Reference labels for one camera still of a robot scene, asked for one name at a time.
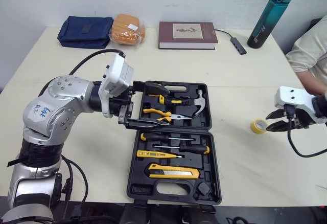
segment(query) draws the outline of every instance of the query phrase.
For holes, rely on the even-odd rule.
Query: white table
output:
[[[12,168],[8,161],[19,153],[22,112],[43,85],[67,74],[95,50],[63,48],[57,40],[59,28],[47,28],[35,43],[14,77],[0,95],[0,195],[7,195]],[[159,50],[157,29],[147,29],[138,47],[110,43],[107,48],[126,52],[134,67],[134,80],[203,82],[208,85],[218,169],[224,206],[313,206],[327,204],[327,155],[312,159],[297,156],[286,133],[254,134],[249,124],[264,118],[274,107],[280,85],[301,87],[283,53],[270,36],[260,49],[247,47],[249,30],[228,30],[246,51],[239,55],[229,37],[217,32],[215,51]],[[113,54],[95,57],[76,75],[101,80]],[[137,117],[141,95],[133,97]],[[314,125],[292,131],[303,153],[326,148],[326,128]],[[63,154],[77,162],[89,180],[88,201],[130,203],[126,194],[135,131],[118,125],[117,118],[101,113],[81,114],[71,130]],[[65,164],[60,171],[68,176]],[[75,171],[72,200],[81,200],[84,184]]]

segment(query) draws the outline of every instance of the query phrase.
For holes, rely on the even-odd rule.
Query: teal water bottle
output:
[[[272,29],[274,29],[278,20],[286,10],[291,0],[269,0],[268,4],[261,14],[258,23],[256,23],[247,44],[254,49],[260,48]]]

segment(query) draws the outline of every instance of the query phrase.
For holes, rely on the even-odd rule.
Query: toolbox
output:
[[[177,117],[168,126],[136,132],[127,195],[143,203],[151,199],[201,206],[219,204],[221,192],[214,138],[208,132],[212,121],[207,86],[165,81],[138,83],[134,82],[133,86],[143,92],[139,118],[167,121],[165,117],[169,117],[170,111],[171,118],[178,115],[186,119]],[[147,83],[159,84],[170,92],[155,94]],[[177,184],[185,190],[184,194],[162,193],[158,189],[161,183]]]

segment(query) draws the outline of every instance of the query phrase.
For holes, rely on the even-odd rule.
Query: screwdriver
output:
[[[210,149],[208,146],[203,146],[200,144],[194,144],[194,145],[179,144],[179,146],[157,146],[157,145],[154,145],[153,147],[175,148],[175,149],[179,149],[180,152],[191,152],[191,153],[195,153],[195,154],[208,154],[210,152]]]
[[[174,159],[182,158],[180,155],[170,154],[162,151],[144,151],[138,150],[136,156],[139,158],[155,158],[155,159]]]
[[[169,137],[168,135],[161,135],[159,133],[141,133],[141,140],[143,141],[168,141],[168,140],[193,141],[193,139],[174,138],[174,137]]]

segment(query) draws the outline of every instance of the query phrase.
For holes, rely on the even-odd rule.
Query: person's arm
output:
[[[327,91],[327,86],[309,71],[326,53],[327,16],[299,38],[292,50],[286,55],[302,85],[311,94],[323,94]]]
[[[327,86],[315,78],[310,71],[298,72],[296,75],[308,93],[312,95],[323,95],[327,92]]]

